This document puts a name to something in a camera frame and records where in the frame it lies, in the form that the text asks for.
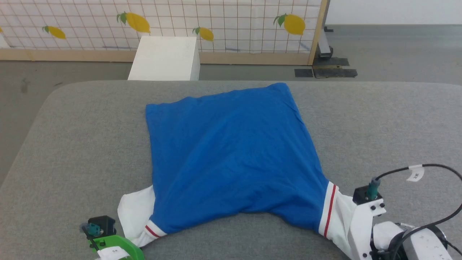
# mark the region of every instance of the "grid pattern wall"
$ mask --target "grid pattern wall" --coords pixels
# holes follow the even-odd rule
[[[12,48],[135,50],[143,35],[202,52],[309,53],[322,0],[2,0]]]

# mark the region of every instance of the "gray table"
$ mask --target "gray table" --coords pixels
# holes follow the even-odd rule
[[[96,258],[78,226],[117,218],[125,193],[151,185],[147,103],[264,87],[259,81],[93,81],[53,92],[0,188],[0,259]],[[462,171],[461,86],[397,82],[289,82],[325,175],[352,195],[371,176],[419,163]],[[388,213],[415,225],[451,213],[462,184],[449,172],[383,179]],[[441,225],[462,245],[462,217]],[[240,214],[168,235],[146,259],[342,259],[331,242],[269,214]],[[454,259],[460,259],[451,251]]]

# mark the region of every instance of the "sticker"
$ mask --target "sticker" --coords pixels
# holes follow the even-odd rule
[[[409,170],[411,171],[411,176],[407,179],[407,181],[419,181],[424,176],[424,168],[421,164],[409,166]]]
[[[119,260],[124,257],[130,256],[121,247],[109,247],[98,251],[101,260]]]

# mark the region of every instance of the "black cable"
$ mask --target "black cable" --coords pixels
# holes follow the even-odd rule
[[[399,169],[396,169],[396,170],[393,170],[393,171],[389,171],[389,172],[386,172],[386,173],[383,173],[381,175],[379,175],[376,180],[380,179],[381,177],[384,177],[384,176],[387,176],[389,174],[392,174],[392,173],[397,173],[397,172],[402,172],[402,171],[405,171],[405,170],[408,170],[409,167],[403,167],[403,168],[399,168]]]
[[[447,240],[446,240],[446,243],[447,243],[450,247],[454,248],[454,250],[457,251],[460,255],[462,255],[462,252],[461,252],[458,248],[456,248],[456,246],[454,246],[453,244],[451,244],[451,243],[450,243],[449,241],[447,241]]]
[[[443,164],[437,164],[437,163],[430,163],[430,164],[422,164],[422,167],[440,167],[440,168],[444,168],[444,169],[447,169],[447,170],[450,170],[452,171],[457,177],[459,177],[461,180],[462,180],[462,175],[460,173],[458,173],[456,170],[454,170],[453,168],[449,167],[449,166],[446,166],[446,165],[443,165]],[[389,171],[389,172],[386,172],[386,173],[383,173],[381,175],[379,175],[376,180],[382,178],[383,176],[387,176],[389,174],[392,174],[392,173],[397,173],[397,172],[401,172],[401,171],[404,171],[404,170],[407,170],[409,169],[409,167],[404,167],[404,168],[400,168],[400,169],[396,169],[396,170],[393,170],[393,171]],[[413,229],[412,231],[410,231],[409,233],[405,234],[395,245],[395,249],[393,250],[393,254],[392,254],[392,257],[391,257],[391,260],[395,260],[396,256],[398,255],[398,251],[399,251],[399,248],[401,247],[401,245],[403,244],[403,242],[410,236],[412,236],[412,234],[414,233],[417,233],[423,229],[426,229],[428,227],[431,227],[431,226],[435,226],[435,225],[438,225],[438,224],[441,224],[443,222],[446,222],[448,220],[450,220],[451,218],[453,218],[455,215],[457,215],[460,211],[462,210],[462,204],[457,208],[456,211],[454,211],[452,214],[450,214],[449,216],[441,219],[441,220],[438,220],[438,221],[435,221],[435,222],[432,222],[430,224],[427,224],[427,225],[423,225],[421,227],[418,227],[416,229]]]

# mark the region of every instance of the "lemon print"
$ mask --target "lemon print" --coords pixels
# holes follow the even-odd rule
[[[47,33],[53,35],[56,38],[66,39],[66,35],[59,28],[53,26],[44,26],[42,27],[42,31],[46,31]]]
[[[290,34],[303,35],[305,30],[305,21],[293,14],[283,14],[274,18],[273,24],[278,21],[279,27],[284,24],[284,28]]]
[[[193,32],[194,31],[196,34],[200,35],[202,39],[213,42],[213,32],[211,30],[204,27],[197,27],[193,29]]]
[[[151,33],[149,23],[144,17],[132,12],[123,12],[117,15],[117,22],[119,21],[119,17],[123,24],[126,25],[126,22],[128,22],[128,25],[135,29],[135,31]]]

